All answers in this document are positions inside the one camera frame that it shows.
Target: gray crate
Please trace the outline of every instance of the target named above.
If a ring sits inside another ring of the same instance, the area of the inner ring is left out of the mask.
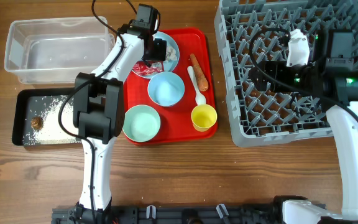
[[[239,4],[220,0],[214,20],[219,56],[226,80],[226,104],[234,144],[240,147],[282,144],[332,136],[319,99],[294,93],[259,92],[248,79],[253,67],[249,41],[259,30],[301,29],[312,49],[318,29],[352,29],[354,70],[358,70],[358,0],[292,0]],[[254,44],[257,62],[287,60],[277,32],[262,34]]]

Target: brown object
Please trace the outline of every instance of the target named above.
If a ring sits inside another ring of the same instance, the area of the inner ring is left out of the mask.
[[[209,139],[144,147],[133,145],[121,133],[112,153],[112,204],[154,204],[157,208],[201,203],[216,206],[221,202],[241,205],[270,203],[276,195],[302,195],[340,212],[342,181],[334,138],[258,147],[233,144],[227,106],[236,105],[227,102],[226,106],[225,101],[224,71],[213,26],[217,0],[151,4],[163,15],[161,29],[183,27],[185,21],[188,27],[199,27],[207,37],[213,79],[222,83],[214,86],[219,126]],[[96,1],[95,7],[113,27],[122,26],[134,16],[128,15],[132,11],[123,1]],[[21,19],[80,17],[89,13],[90,0],[0,0],[0,224],[50,223],[53,208],[77,203],[84,177],[81,144],[26,148],[12,144],[17,94],[24,88],[56,85],[23,85],[5,71],[9,26]]]
[[[31,119],[31,126],[32,128],[36,129],[36,130],[41,130],[42,129],[42,125],[43,125],[43,122],[42,122],[42,118],[39,117],[39,116],[36,116],[36,117],[33,117]]]
[[[205,75],[197,61],[197,58],[194,54],[190,55],[191,63],[193,64],[194,74],[197,79],[197,86],[200,91],[206,91],[208,89],[208,81],[205,78]]]

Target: green bowl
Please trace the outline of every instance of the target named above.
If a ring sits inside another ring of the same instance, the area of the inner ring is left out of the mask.
[[[155,137],[160,127],[160,115],[154,108],[147,105],[137,105],[125,113],[122,130],[130,140],[146,142]]]

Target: red tray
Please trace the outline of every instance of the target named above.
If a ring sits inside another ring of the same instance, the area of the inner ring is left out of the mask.
[[[179,46],[179,63],[172,72],[179,75],[185,83],[185,94],[177,104],[171,107],[161,107],[156,105],[147,94],[147,85],[150,80],[139,77],[133,72],[129,74],[124,85],[125,111],[136,105],[149,105],[157,110],[161,117],[160,131],[150,141],[139,143],[128,139],[136,145],[206,139],[211,137],[218,128],[218,124],[215,124],[206,132],[196,131],[190,118],[191,111],[196,106],[196,92],[187,73],[187,67],[191,63],[189,61],[190,54],[196,55],[197,61],[209,83],[208,90],[202,92],[202,94],[204,94],[207,104],[215,108],[205,35],[195,28],[171,29],[163,30],[162,32],[171,36]]]

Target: white spoon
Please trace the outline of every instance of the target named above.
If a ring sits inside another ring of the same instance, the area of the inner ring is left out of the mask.
[[[206,104],[205,96],[202,93],[200,93],[200,90],[198,89],[197,80],[196,80],[196,76],[194,74],[193,67],[192,66],[187,67],[187,72],[189,73],[190,80],[193,83],[194,89],[196,90],[196,103],[197,103],[197,105]]]

